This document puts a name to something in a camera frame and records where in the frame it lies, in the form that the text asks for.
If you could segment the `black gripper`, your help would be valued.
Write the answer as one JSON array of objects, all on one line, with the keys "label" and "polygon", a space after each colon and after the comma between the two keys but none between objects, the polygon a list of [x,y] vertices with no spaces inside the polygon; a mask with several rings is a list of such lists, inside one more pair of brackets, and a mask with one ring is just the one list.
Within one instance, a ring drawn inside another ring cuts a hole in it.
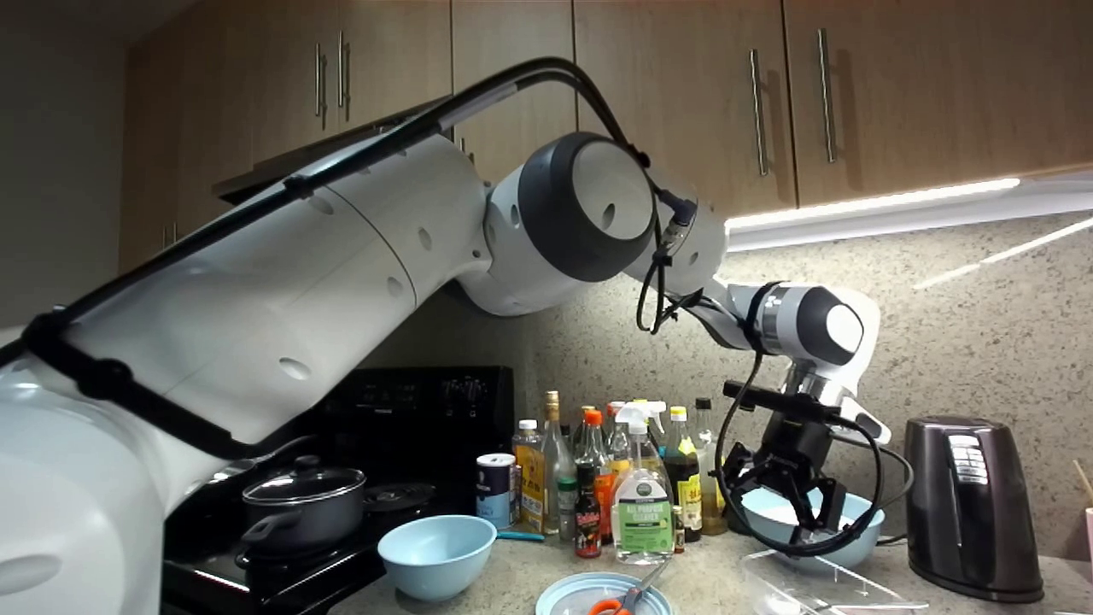
[{"label": "black gripper", "polygon": [[854,432],[838,405],[822,405],[806,394],[777,394],[747,381],[728,381],[723,396],[738,405],[765,405],[772,415],[754,451],[734,445],[721,463],[721,484],[734,510],[753,487],[772,487],[788,498],[796,530],[788,547],[806,547],[808,533],[822,523],[829,541],[844,547],[861,535],[877,512],[872,506],[854,525],[844,523],[846,487],[822,473],[834,432]]}]

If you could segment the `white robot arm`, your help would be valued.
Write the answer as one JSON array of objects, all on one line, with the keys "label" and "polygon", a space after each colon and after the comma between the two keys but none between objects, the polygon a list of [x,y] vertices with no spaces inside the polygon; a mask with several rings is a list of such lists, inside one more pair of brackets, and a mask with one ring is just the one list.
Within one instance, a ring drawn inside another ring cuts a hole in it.
[{"label": "white robot arm", "polygon": [[157,615],[167,515],[282,451],[288,426],[443,284],[487,314],[534,314],[631,272],[646,330],[688,310],[716,345],[788,363],[772,411],[861,432],[874,299],[723,284],[721,221],[666,190],[614,118],[499,183],[448,139],[536,81],[606,102],[566,59],[520,61],[29,321],[0,364],[0,615]]}]

